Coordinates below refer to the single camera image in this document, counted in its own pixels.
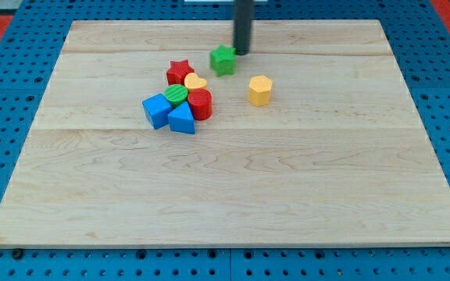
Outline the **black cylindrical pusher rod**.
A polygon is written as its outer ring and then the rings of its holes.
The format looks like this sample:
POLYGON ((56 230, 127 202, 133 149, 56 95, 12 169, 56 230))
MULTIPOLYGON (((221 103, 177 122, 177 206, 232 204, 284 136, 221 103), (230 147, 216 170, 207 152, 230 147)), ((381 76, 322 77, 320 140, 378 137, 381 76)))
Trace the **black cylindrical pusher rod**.
POLYGON ((236 55, 247 55, 250 51, 254 12, 253 0, 234 1, 233 46, 236 55))

